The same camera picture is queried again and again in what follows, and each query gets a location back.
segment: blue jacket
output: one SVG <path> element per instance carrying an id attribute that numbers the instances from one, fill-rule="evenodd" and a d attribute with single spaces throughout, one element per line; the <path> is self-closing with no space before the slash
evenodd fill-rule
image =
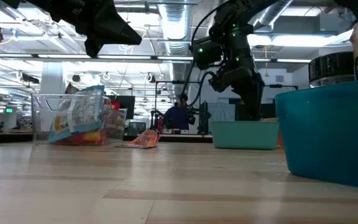
<path id="1" fill-rule="evenodd" d="M 194 116 L 190 118 L 186 117 L 187 108 L 180 108 L 178 106 L 172 106 L 165 112 L 163 117 L 163 124 L 173 124 L 173 128 L 179 128 L 180 130 L 189 130 L 189 124 L 195 123 Z"/>

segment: teal plastic bin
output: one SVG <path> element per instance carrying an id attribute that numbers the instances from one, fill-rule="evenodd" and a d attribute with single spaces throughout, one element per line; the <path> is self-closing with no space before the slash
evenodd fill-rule
<path id="1" fill-rule="evenodd" d="M 278 122 L 215 121 L 212 122 L 213 144 L 225 149 L 275 149 Z"/>
<path id="2" fill-rule="evenodd" d="M 276 96 L 288 169 L 358 187 L 358 81 Z"/>

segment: person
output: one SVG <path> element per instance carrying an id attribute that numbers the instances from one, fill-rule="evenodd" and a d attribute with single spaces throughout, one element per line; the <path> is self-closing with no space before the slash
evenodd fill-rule
<path id="1" fill-rule="evenodd" d="M 188 114 L 187 95 L 183 94 L 177 98 L 175 106 L 169 108 L 163 116 L 163 124 L 166 128 L 178 128 L 180 130 L 189 130 L 189 124 L 194 125 L 195 117 Z"/>

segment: ceiling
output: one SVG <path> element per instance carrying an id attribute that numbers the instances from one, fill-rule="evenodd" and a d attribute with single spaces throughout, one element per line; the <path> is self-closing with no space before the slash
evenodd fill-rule
<path id="1" fill-rule="evenodd" d="M 157 5 L 150 3 L 153 12 L 158 12 Z M 128 4 L 127 1 L 115 1 L 119 15 L 126 20 L 139 35 L 143 37 L 140 45 L 105 45 L 100 55 L 167 55 L 167 38 L 163 33 L 161 26 L 161 16 L 158 13 L 139 13 L 133 12 L 131 5 L 141 6 L 144 1 Z M 198 4 L 190 4 L 190 32 L 187 37 L 179 42 L 189 42 L 190 35 L 200 20 L 210 10 L 218 5 L 219 1 L 205 0 Z M 272 33 L 257 33 L 252 38 L 255 39 L 255 45 L 260 43 L 261 37 L 268 37 L 269 45 L 254 46 L 252 53 L 256 58 L 285 58 L 285 59 L 312 59 L 316 47 L 291 47 L 287 44 L 273 45 L 278 36 L 283 35 L 308 35 L 324 38 L 336 36 L 349 29 L 349 24 L 336 14 L 336 11 L 326 13 L 324 10 L 333 5 L 332 1 L 293 1 L 280 18 L 275 22 Z M 343 14 L 346 18 L 352 18 L 352 15 Z M 213 24 L 213 17 L 205 20 L 195 39 L 207 36 L 208 29 Z M 75 28 L 60 21 L 56 23 L 51 20 L 47 12 L 35 8 L 29 3 L 21 4 L 20 8 L 12 9 L 0 1 L 0 27 L 3 34 L 3 40 L 0 44 L 0 53 L 4 54 L 85 54 L 84 41 L 85 36 L 77 34 Z M 0 97 L 7 103 L 13 101 L 29 101 L 31 93 L 39 92 L 39 85 L 30 84 L 20 80 L 22 74 L 30 75 L 42 81 L 43 60 L 31 60 L 20 58 L 0 57 Z M 264 63 L 258 63 L 258 66 L 264 67 Z M 287 68 L 290 63 L 270 63 L 269 68 Z M 142 101 L 144 97 L 154 95 L 155 84 L 147 81 L 148 75 L 153 75 L 157 81 L 172 81 L 172 71 L 170 71 L 170 62 L 161 60 L 157 62 L 148 61 L 87 61 L 69 58 L 63 60 L 63 67 L 67 73 L 67 82 L 72 80 L 73 75 L 84 77 L 82 80 L 92 79 L 96 82 L 109 87 L 109 93 L 119 95 L 135 95 Z M 191 80 L 197 81 L 200 72 L 192 74 Z M 88 86 L 89 82 L 74 83 L 76 86 Z M 172 85 L 165 85 L 167 91 L 162 91 L 160 98 L 174 98 L 172 94 Z M 138 106 L 139 108 L 149 108 L 149 106 Z"/>

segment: wooden tabletop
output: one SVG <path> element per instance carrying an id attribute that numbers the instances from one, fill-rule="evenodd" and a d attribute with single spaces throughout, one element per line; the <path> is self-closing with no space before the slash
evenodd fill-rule
<path id="1" fill-rule="evenodd" d="M 291 175 L 282 150 L 0 144 L 0 223 L 358 223 L 358 188 Z"/>

